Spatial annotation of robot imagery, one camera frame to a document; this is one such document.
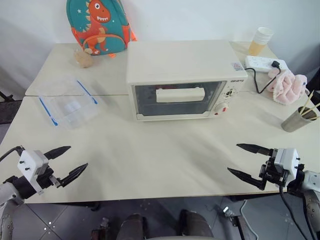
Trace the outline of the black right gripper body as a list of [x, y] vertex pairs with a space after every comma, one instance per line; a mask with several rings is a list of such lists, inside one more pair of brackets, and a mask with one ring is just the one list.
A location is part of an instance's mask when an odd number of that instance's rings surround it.
[[288, 180], [288, 170], [276, 163], [276, 157], [281, 157], [282, 151], [273, 149], [270, 158], [261, 166], [259, 177], [280, 187], [285, 187]]

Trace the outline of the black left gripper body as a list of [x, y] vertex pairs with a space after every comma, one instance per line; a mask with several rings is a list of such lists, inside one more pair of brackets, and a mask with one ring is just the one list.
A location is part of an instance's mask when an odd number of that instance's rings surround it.
[[38, 175], [36, 181], [42, 190], [47, 189], [50, 186], [55, 186], [56, 188], [62, 186], [62, 181], [60, 178], [54, 176], [54, 171], [49, 166], [45, 169], [43, 174]]

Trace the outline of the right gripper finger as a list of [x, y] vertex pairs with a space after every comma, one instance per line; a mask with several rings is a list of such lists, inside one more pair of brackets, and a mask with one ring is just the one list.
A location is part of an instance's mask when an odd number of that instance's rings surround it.
[[248, 144], [248, 143], [238, 143], [237, 147], [242, 148], [245, 151], [254, 153], [254, 154], [262, 154], [265, 156], [272, 156], [272, 149], [262, 147], [256, 144]]
[[264, 191], [265, 190], [265, 186], [266, 186], [266, 181], [265, 180], [258, 180], [253, 178], [251, 175], [242, 172], [240, 170], [236, 170], [233, 168], [228, 167], [227, 170], [229, 172], [231, 172], [233, 175], [235, 175], [237, 178], [239, 178], [240, 180], [253, 185], [255, 187], [257, 187], [259, 190]]

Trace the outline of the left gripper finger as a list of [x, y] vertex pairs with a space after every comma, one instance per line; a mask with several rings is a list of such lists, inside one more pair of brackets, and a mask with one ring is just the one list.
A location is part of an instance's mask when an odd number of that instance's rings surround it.
[[53, 160], [55, 158], [58, 158], [59, 156], [63, 155], [66, 151], [68, 151], [71, 148], [71, 146], [61, 146], [55, 149], [52, 149], [44, 154], [44, 156], [48, 160]]
[[60, 186], [64, 188], [68, 184], [73, 182], [75, 179], [77, 179], [82, 174], [82, 172], [87, 168], [87, 166], [88, 166], [88, 163], [80, 165], [80, 166], [76, 167], [75, 169], [73, 169], [72, 171], [70, 171], [68, 176], [66, 176], [63, 179], [59, 179], [58, 182], [60, 183]]

